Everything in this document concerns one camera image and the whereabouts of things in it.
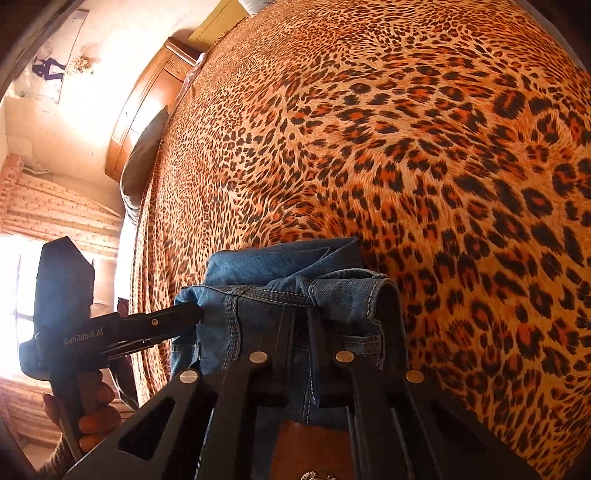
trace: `patterned curtain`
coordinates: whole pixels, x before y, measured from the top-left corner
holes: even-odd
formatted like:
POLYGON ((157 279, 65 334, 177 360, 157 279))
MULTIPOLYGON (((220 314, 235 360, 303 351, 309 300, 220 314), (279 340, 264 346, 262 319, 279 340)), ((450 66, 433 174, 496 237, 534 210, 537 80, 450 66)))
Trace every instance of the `patterned curtain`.
POLYGON ((12 421, 12 415, 8 408, 8 399, 3 388, 0 388, 0 419, 4 422, 4 425, 6 425, 12 436, 19 442, 20 438, 12 421))
POLYGON ((117 258, 123 218, 112 210, 22 171, 17 155, 0 169, 0 233, 43 241, 69 236, 76 246, 107 260, 117 258))

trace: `white wall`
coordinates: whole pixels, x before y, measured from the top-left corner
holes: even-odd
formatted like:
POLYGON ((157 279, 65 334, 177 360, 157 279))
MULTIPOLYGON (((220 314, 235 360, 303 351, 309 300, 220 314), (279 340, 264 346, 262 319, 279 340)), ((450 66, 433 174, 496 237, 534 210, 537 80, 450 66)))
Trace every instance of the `white wall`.
POLYGON ((135 81, 167 37, 188 38, 218 0, 87 0, 73 55, 95 58, 93 75, 66 75, 60 104, 7 98, 11 153, 51 179, 122 211, 117 182, 104 173, 111 133, 135 81))

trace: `human hand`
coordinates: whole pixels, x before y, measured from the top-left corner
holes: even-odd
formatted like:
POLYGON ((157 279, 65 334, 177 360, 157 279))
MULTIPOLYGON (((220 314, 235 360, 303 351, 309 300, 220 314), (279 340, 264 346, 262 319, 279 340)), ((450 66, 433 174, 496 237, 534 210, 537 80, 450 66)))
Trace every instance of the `human hand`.
MULTIPOLYGON (((82 417, 78 425, 80 431, 84 434, 79 442, 80 449, 84 453, 90 452, 122 423, 119 411, 114 406, 109 405, 115 399, 115 392, 102 381, 102 372, 96 373, 96 379, 96 397, 99 409, 82 417)), ((60 400, 49 393, 43 393, 43 404, 49 419, 60 427, 60 400)))

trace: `blue denim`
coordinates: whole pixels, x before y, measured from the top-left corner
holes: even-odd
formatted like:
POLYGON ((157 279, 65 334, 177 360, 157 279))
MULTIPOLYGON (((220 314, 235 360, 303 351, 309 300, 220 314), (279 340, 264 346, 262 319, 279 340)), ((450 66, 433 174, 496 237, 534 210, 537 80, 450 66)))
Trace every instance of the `blue denim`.
POLYGON ((195 330, 172 342, 172 374, 190 365, 209 374, 257 350, 261 335, 282 315, 295 320, 290 404, 259 408, 253 478, 268 477, 281 420, 347 429, 344 408, 312 401, 305 312, 317 307, 343 347, 378 368, 408 368, 398 290, 387 276, 363 268, 359 241, 316 239, 269 248, 221 251, 209 259, 203 285, 184 288, 175 304, 203 309, 195 330))

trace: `pillow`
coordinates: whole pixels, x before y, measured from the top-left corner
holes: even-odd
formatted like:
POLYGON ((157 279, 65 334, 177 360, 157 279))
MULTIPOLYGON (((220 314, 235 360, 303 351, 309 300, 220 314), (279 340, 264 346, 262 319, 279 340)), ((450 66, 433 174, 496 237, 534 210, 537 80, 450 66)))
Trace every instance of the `pillow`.
POLYGON ((268 5, 271 5, 275 0, 238 0, 242 5, 242 8, 246 12, 254 17, 257 13, 263 10, 268 5))
POLYGON ((138 224, 142 197, 154 169, 154 162, 167 121, 168 110, 165 106, 139 136, 121 173, 121 196, 127 215, 134 225, 138 224))

